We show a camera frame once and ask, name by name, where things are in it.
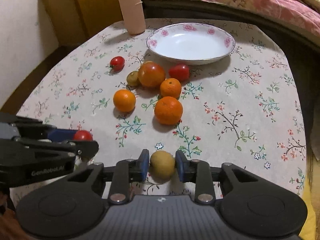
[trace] orange tomato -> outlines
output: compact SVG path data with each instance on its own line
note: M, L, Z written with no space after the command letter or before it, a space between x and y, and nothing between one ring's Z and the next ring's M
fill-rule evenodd
M178 123L182 113L182 104L173 97L161 98L156 103L155 117L161 124L172 125Z
M165 80L165 71L158 64L148 61L139 68L138 79L142 86L156 88Z
M121 89L113 95L113 104L121 112L131 112L136 105L136 97L132 92Z
M175 78L168 78L160 85L160 93L163 97L178 98L181 94L181 84Z

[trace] pink candle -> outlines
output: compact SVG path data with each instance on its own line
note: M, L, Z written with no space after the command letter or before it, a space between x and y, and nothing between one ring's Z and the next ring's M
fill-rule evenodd
M119 0L124 26L131 35L143 33L146 22L141 0Z

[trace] floral tablecloth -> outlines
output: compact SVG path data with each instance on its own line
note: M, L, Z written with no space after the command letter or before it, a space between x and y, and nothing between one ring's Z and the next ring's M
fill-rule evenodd
M184 112L176 126L154 119L158 91L126 85L127 75L152 60L166 70L172 63L151 54L146 38L172 23L201 22L220 27L236 40L232 54L210 65L191 68L179 101ZM142 149L152 154L181 149L187 158L211 166L231 162L298 195L304 188L306 141L299 98L282 50L256 26L195 19L147 19L147 30L130 36L123 22L115 23L70 53L41 81L19 115L42 119L59 128L89 130L100 145L93 161L105 166L138 158ZM126 60L116 74L109 62ZM118 112L112 103L119 89L137 98L130 114ZM12 190L15 203L27 192L45 184ZM218 185L215 185L219 197ZM107 196L109 184L104 196ZM132 183L136 193L193 194L194 185L177 176L160 184L148 175L144 183Z

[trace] tomato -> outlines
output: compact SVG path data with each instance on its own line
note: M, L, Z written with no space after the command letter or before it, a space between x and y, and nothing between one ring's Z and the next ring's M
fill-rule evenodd
M139 68L138 79L142 86L156 88L165 80L165 71L157 63L148 61Z
M92 141L93 137L90 132L86 130L79 130L73 136L75 141Z
M112 67L113 71L121 71L124 67L124 58L121 56L114 57L110 61L110 66Z
M178 79L180 82L189 78L189 67L185 64L178 64L169 69L169 75L172 78Z

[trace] wall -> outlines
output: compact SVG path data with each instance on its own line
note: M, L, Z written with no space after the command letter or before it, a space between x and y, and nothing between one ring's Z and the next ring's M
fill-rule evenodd
M0 106L57 47L41 0L0 0Z

